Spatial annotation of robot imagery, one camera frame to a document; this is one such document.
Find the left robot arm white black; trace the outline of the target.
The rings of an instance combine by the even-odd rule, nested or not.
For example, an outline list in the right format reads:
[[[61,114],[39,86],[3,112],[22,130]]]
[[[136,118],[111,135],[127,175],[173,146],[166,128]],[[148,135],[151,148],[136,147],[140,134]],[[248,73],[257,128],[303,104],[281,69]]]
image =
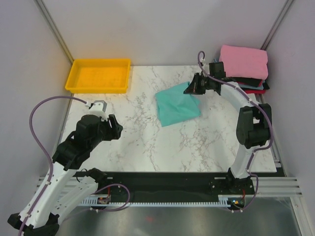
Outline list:
[[[107,190],[105,174],[93,168],[75,188],[60,197],[65,185],[96,146],[103,141],[119,139],[122,130],[114,114],[106,119],[84,115],[76,129],[58,145],[52,166],[29,204],[21,212],[10,215],[8,224],[17,229],[20,236],[54,236],[69,213],[87,196]]]

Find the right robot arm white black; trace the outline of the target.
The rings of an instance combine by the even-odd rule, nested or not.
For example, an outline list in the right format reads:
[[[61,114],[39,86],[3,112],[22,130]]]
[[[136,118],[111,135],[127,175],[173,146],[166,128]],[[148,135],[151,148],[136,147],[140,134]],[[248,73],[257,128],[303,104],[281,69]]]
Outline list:
[[[223,63],[211,63],[209,68],[217,71],[208,74],[202,69],[201,72],[195,73],[184,94],[202,95],[207,90],[213,90],[239,113],[236,126],[239,148],[235,160],[225,179],[218,180],[212,188],[231,194],[252,193],[251,166],[255,154],[270,148],[274,138],[271,106],[267,103],[255,103],[237,82],[227,79]]]

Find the teal t shirt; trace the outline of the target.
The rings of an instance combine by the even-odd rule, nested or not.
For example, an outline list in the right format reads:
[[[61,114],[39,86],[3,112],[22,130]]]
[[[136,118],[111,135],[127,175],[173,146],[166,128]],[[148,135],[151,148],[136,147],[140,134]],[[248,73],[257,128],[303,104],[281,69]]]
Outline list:
[[[170,126],[201,115],[200,100],[184,94],[190,82],[184,82],[155,94],[157,118],[162,127]]]

